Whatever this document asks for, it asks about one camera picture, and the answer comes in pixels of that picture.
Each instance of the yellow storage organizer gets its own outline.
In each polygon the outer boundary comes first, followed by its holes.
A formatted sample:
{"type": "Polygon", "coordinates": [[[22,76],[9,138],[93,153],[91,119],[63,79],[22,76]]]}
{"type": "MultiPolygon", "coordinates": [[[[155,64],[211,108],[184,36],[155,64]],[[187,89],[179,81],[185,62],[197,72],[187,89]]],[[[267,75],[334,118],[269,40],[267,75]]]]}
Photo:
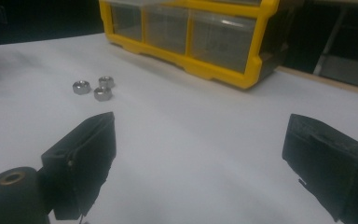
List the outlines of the yellow storage organizer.
{"type": "Polygon", "coordinates": [[[176,0],[144,7],[100,1],[109,41],[242,89],[282,62],[303,0],[176,0]]]}

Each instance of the hex nut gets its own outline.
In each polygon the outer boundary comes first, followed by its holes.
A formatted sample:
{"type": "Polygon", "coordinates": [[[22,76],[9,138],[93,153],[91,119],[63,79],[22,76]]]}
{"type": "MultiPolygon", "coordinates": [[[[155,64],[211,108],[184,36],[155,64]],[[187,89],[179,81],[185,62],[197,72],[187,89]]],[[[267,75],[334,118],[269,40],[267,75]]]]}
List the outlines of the hex nut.
{"type": "Polygon", "coordinates": [[[80,80],[74,83],[72,86],[74,89],[74,93],[77,95],[84,95],[91,91],[91,86],[88,81],[80,80]]]}
{"type": "Polygon", "coordinates": [[[100,87],[113,88],[115,86],[115,82],[112,77],[100,77],[98,80],[100,82],[100,87]]]}
{"type": "Polygon", "coordinates": [[[112,90],[110,88],[106,87],[98,87],[94,90],[94,97],[97,101],[108,101],[110,98],[112,98],[112,90]]]}

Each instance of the screw hole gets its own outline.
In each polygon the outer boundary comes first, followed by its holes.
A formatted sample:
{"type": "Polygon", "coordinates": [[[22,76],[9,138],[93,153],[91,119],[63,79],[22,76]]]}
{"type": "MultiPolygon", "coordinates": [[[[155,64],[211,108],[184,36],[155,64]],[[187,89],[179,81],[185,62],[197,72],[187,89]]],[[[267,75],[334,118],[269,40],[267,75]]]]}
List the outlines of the screw hole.
{"type": "Polygon", "coordinates": [[[0,185],[11,185],[19,182],[25,177],[24,172],[13,172],[0,179],[0,185]]]}

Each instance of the silver nut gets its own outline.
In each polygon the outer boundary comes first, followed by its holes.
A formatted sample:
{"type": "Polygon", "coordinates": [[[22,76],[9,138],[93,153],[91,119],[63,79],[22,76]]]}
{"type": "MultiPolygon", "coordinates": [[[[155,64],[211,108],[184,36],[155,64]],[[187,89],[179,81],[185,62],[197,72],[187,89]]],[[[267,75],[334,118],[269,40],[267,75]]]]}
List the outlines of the silver nut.
{"type": "Polygon", "coordinates": [[[100,87],[113,88],[115,86],[115,82],[112,77],[100,77],[100,87]]]}
{"type": "Polygon", "coordinates": [[[74,93],[78,95],[84,95],[91,91],[91,86],[88,81],[80,80],[74,83],[72,86],[74,88],[74,93]]]}
{"type": "Polygon", "coordinates": [[[112,96],[113,94],[110,88],[98,87],[94,90],[94,97],[97,101],[108,101],[112,96]]]}

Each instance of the yellow frame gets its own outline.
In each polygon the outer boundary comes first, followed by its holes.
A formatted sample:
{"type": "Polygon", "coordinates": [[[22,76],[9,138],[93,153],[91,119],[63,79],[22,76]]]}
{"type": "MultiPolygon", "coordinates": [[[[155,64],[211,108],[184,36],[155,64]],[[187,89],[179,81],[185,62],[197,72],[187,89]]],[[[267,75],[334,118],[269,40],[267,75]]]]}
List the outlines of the yellow frame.
{"type": "Polygon", "coordinates": [[[198,9],[229,16],[243,16],[256,19],[252,44],[249,49],[248,59],[244,73],[239,73],[214,64],[205,63],[190,57],[190,43],[192,36],[193,21],[190,15],[187,23],[186,53],[185,55],[159,49],[145,43],[145,11],[141,9],[142,17],[142,41],[132,40],[122,35],[113,33],[112,10],[108,2],[100,1],[101,17],[106,38],[133,53],[143,53],[158,57],[160,59],[175,63],[185,69],[189,74],[205,79],[218,79],[237,86],[239,88],[252,87],[259,80],[262,60],[259,56],[261,43],[267,27],[269,18],[273,16],[279,5],[279,0],[262,0],[259,6],[234,5],[229,3],[217,3],[207,0],[176,0],[164,4],[171,7],[185,7],[198,9]]]}

